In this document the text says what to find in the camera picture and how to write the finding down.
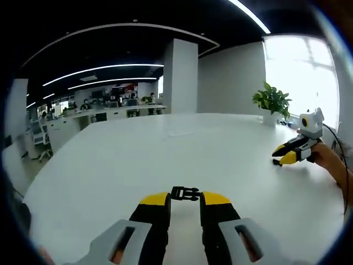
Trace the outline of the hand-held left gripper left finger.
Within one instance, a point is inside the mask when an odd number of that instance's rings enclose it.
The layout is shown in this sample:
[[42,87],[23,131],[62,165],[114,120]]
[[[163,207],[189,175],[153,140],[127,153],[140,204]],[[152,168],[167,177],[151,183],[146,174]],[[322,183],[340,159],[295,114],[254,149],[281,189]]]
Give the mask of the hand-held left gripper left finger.
[[74,264],[162,264],[168,244],[171,195],[143,198],[128,220],[121,219],[90,243]]

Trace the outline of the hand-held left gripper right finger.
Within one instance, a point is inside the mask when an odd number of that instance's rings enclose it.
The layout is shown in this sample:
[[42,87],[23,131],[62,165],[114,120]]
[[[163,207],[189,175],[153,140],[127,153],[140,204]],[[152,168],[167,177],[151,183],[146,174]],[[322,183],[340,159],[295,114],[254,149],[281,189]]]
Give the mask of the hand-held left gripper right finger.
[[200,195],[202,243],[208,264],[281,264],[278,243],[223,195]]

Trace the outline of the person's right hand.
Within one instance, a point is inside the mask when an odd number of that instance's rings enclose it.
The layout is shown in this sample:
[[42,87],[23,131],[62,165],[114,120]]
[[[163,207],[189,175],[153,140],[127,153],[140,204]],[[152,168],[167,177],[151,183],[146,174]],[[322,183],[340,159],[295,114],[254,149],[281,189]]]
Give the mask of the person's right hand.
[[314,162],[329,172],[342,165],[339,156],[323,142],[317,143],[311,147],[311,150],[314,154]]

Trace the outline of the person's left hand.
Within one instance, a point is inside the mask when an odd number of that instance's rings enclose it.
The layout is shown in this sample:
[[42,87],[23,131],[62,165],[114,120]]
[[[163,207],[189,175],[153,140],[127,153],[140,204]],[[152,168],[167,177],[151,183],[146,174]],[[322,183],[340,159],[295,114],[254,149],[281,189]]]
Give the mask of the person's left hand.
[[49,255],[49,253],[42,246],[38,247],[38,254],[44,260],[45,264],[55,265],[53,259]]

